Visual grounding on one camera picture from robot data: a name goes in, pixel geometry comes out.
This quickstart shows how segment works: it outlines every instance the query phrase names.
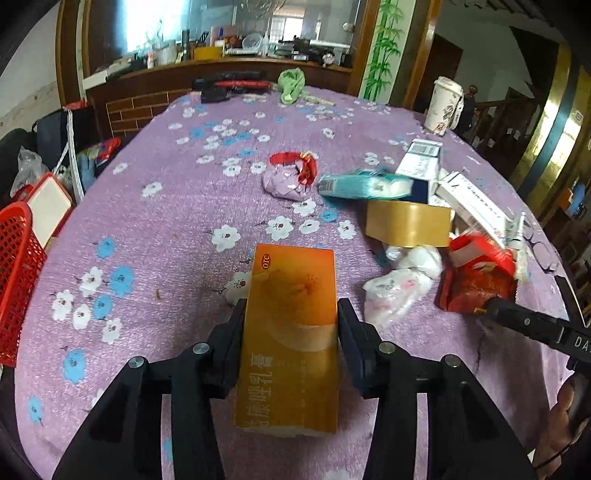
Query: floral tablecloth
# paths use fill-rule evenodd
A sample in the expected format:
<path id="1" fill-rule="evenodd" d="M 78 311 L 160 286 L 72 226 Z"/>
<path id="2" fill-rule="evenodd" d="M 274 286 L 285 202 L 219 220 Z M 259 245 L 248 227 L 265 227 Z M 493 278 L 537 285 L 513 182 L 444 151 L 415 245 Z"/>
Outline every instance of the floral tablecloth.
<path id="1" fill-rule="evenodd" d="M 214 105 L 202 105 L 199 95 L 177 100 L 117 156 L 73 212 L 31 300 L 16 370 L 21 440 L 43 478 L 52 476 L 130 357 L 170 358 L 228 318 L 230 304 L 248 288 L 257 243 L 334 250 L 338 295 L 361 315 L 363 283 L 387 271 L 380 244 L 363 235 L 364 203 L 331 201 L 315 191 L 300 203 L 276 199 L 262 188 L 268 159 L 277 151 L 311 151 L 320 174 L 393 170 L 414 138 L 438 138 L 423 131 L 416 113 L 312 91 L 335 106 L 286 106 L 275 93 Z M 539 229 L 514 189 L 470 146 L 451 132 L 443 144 L 444 168 L 462 171 L 508 215 L 526 211 Z M 553 276 L 531 259 L 530 270 L 518 303 L 566 318 Z M 533 446 L 566 378 L 566 357 L 475 317 L 441 311 L 436 291 L 382 337 L 413 355 L 459 355 L 519 438 Z M 227 477 L 360 480 L 376 401 L 362 400 L 344 369 L 340 390 L 339 431 L 327 438 L 245 433 L 232 426 L 232 398 L 214 401 Z M 419 405 L 417 475 L 423 478 L 426 403 Z M 161 440 L 164 477 L 171 478 L 169 399 Z"/>

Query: plastic bag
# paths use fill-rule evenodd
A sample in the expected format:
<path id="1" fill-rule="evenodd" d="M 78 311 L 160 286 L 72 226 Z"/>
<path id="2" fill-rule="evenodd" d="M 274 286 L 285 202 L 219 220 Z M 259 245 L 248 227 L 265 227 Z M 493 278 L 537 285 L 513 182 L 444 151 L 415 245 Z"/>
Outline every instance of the plastic bag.
<path id="1" fill-rule="evenodd" d="M 410 268 L 393 270 L 383 277 L 373 278 L 363 285 L 365 290 L 365 321 L 375 326 L 386 325 L 402 317 L 413 302 L 433 281 Z"/>
<path id="2" fill-rule="evenodd" d="M 403 317 L 416 300 L 431 290 L 443 266 L 439 251 L 431 245 L 411 249 L 388 247 L 387 250 L 395 257 L 398 269 L 363 285 L 365 321 L 375 326 Z"/>
<path id="3" fill-rule="evenodd" d="M 18 153 L 18 173 L 12 183 L 10 196 L 14 197 L 16 192 L 25 185 L 35 185 L 37 180 L 48 171 L 49 169 L 41 162 L 41 157 L 38 154 L 21 147 Z"/>

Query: eyeglasses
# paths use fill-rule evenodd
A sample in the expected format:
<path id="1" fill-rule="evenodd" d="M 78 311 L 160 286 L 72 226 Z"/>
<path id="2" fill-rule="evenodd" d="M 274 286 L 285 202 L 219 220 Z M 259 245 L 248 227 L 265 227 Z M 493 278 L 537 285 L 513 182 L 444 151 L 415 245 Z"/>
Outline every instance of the eyeglasses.
<path id="1" fill-rule="evenodd" d="M 528 222 L 524 223 L 523 238 L 528 242 L 531 253 L 544 273 L 554 273 L 560 266 L 560 256 L 554 245 L 551 248 L 544 242 L 543 238 L 534 241 L 536 230 Z"/>

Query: yellow container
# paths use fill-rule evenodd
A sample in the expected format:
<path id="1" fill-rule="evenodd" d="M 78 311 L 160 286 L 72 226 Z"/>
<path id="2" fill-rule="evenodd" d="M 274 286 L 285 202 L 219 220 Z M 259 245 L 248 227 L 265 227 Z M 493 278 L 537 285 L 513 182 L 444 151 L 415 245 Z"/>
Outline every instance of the yellow container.
<path id="1" fill-rule="evenodd" d="M 221 47 L 197 47 L 193 49 L 193 60 L 216 60 L 222 58 Z"/>
<path id="2" fill-rule="evenodd" d="M 332 250 L 256 246 L 236 426 L 279 437 L 336 432 L 336 316 Z"/>

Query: cup lid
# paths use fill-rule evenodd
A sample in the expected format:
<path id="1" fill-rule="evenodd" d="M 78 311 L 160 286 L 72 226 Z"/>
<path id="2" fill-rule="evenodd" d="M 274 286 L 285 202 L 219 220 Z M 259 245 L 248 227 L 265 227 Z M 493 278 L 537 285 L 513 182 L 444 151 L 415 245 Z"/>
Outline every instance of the cup lid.
<path id="1" fill-rule="evenodd" d="M 451 90 L 453 93 L 457 93 L 460 96 L 464 95 L 464 88 L 462 88 L 462 85 L 447 77 L 439 77 L 435 80 L 435 85 Z"/>

